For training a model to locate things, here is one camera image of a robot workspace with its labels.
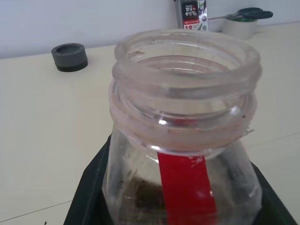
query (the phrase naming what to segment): jar neck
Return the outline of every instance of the jar neck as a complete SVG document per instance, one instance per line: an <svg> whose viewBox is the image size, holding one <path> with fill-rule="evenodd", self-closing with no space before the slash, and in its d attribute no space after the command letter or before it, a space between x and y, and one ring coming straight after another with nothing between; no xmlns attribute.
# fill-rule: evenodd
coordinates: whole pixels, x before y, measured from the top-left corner
<svg viewBox="0 0 300 225"><path fill-rule="evenodd" d="M200 151L244 134L261 76L250 46L220 34L152 31L115 53L111 114L131 138L154 150Z"/></svg>

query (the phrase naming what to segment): jar mouth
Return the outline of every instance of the jar mouth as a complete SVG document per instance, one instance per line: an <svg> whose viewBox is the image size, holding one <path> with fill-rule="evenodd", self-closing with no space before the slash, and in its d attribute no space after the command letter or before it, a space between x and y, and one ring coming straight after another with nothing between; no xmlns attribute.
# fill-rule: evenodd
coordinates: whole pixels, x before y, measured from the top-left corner
<svg viewBox="0 0 300 225"><path fill-rule="evenodd" d="M196 30L137 33L117 44L115 57L127 79L163 88L204 88L248 79L256 83L259 76L253 76L261 69L260 55L250 45Z"/></svg>

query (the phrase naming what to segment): scissor handle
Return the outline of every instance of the scissor handle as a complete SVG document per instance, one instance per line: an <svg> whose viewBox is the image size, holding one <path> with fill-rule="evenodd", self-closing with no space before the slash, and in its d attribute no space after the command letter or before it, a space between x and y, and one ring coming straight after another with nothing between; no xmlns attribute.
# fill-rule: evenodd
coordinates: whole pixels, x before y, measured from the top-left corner
<svg viewBox="0 0 300 225"><path fill-rule="evenodd" d="M273 13L270 11L261 11L261 12L244 13L242 14L242 16L246 19L261 20L261 19L268 19L273 17Z"/></svg>
<svg viewBox="0 0 300 225"><path fill-rule="evenodd" d="M244 13L253 13L253 12L261 12L263 11L262 8L255 8L255 7L250 7L250 8L243 8L238 11L238 14L244 14Z"/></svg>

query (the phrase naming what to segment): white wall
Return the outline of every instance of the white wall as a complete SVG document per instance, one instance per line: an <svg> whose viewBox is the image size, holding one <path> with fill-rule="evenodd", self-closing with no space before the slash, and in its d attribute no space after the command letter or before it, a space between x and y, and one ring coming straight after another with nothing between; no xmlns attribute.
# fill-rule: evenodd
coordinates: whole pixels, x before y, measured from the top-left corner
<svg viewBox="0 0 300 225"><path fill-rule="evenodd" d="M208 0L209 17L254 6L275 13L261 24L300 20L300 0ZM49 53L69 42L112 45L142 30L176 27L173 0L0 0L0 58Z"/></svg>

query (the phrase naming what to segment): dirt inside jar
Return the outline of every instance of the dirt inside jar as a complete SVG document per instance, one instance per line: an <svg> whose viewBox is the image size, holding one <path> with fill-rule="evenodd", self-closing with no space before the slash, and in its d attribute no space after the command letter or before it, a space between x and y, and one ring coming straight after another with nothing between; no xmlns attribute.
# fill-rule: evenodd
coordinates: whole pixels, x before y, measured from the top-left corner
<svg viewBox="0 0 300 225"><path fill-rule="evenodd" d="M119 212L121 224L166 225L162 186L133 178L126 185Z"/></svg>

